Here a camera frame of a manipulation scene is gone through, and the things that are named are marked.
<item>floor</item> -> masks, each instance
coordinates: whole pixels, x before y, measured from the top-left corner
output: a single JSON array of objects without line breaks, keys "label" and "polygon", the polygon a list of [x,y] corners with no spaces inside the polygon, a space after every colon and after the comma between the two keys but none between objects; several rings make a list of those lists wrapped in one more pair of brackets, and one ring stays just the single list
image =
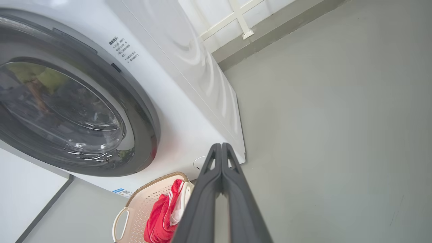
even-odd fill
[{"label": "floor", "polygon": [[[274,242],[430,242],[431,7],[351,0],[226,71]],[[125,203],[76,180],[25,242],[112,242]]]}]

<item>perforated plastic basket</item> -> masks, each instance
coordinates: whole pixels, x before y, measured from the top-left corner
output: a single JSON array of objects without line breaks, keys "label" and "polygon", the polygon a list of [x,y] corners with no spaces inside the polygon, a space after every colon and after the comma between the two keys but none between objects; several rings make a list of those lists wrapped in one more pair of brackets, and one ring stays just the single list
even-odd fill
[{"label": "perforated plastic basket", "polygon": [[[138,188],[125,208],[117,215],[112,226],[112,237],[116,243],[145,243],[144,229],[152,211],[153,204],[158,201],[161,194],[168,194],[175,180],[180,179],[189,182],[187,176],[181,172],[174,172],[159,177],[144,186]],[[120,238],[117,238],[116,229],[120,216],[127,212],[126,224]]]}]

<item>white basket handle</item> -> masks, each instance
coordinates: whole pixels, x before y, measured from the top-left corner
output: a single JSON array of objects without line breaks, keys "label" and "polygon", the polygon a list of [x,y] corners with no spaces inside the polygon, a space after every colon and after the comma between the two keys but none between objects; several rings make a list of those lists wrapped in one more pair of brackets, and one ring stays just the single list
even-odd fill
[{"label": "white basket handle", "polygon": [[127,218],[126,218],[126,222],[124,223],[124,228],[123,228],[123,232],[121,233],[121,237],[120,237],[120,239],[117,239],[117,235],[116,235],[116,231],[117,231],[117,222],[118,222],[118,219],[120,218],[120,216],[121,216],[124,212],[127,212],[127,218],[129,217],[129,211],[127,210],[127,207],[126,207],[126,208],[123,208],[123,209],[122,209],[122,210],[117,214],[117,217],[115,217],[114,224],[112,225],[112,238],[113,238],[114,242],[118,242],[118,241],[120,241],[120,240],[123,238],[124,231],[126,230]]}]

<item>front-loading washing machine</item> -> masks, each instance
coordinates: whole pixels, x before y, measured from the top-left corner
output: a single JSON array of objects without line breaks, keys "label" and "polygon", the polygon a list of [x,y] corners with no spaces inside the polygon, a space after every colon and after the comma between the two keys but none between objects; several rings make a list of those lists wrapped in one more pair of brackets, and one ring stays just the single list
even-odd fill
[{"label": "front-loading washing machine", "polygon": [[1,0],[0,149],[114,192],[245,147],[237,98],[175,0]]}]

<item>red garment with white stripes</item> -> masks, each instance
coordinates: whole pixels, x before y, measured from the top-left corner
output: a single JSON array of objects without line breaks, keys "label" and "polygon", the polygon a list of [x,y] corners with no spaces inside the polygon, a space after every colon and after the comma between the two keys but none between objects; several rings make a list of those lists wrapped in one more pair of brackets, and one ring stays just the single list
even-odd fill
[{"label": "red garment with white stripes", "polygon": [[176,225],[170,225],[170,217],[184,182],[175,180],[168,195],[160,195],[153,205],[144,230],[144,240],[149,243],[169,243],[174,236]]}]

